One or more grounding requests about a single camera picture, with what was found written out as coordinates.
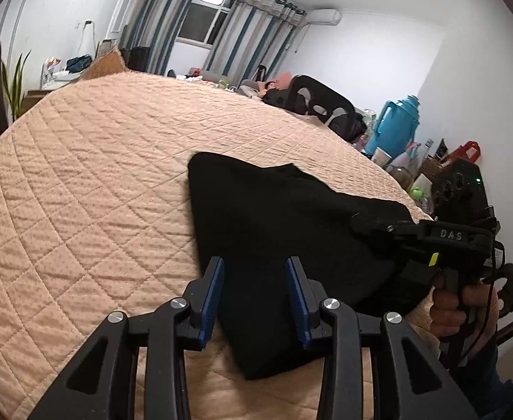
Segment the right hand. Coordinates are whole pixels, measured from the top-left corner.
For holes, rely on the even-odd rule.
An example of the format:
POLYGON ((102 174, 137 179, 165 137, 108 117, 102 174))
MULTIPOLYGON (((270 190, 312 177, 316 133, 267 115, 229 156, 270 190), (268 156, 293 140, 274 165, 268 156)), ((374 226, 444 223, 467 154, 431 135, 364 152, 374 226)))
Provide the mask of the right hand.
POLYGON ((433 305, 430 308, 430 331, 436 337, 450 337, 459 332, 468 315, 459 310, 459 301, 476 314, 475 332, 482 333, 481 340, 491 338, 497 329, 499 319, 499 299, 492 285, 479 283, 466 286, 462 295, 445 289, 443 278, 437 279, 432 292, 433 305))

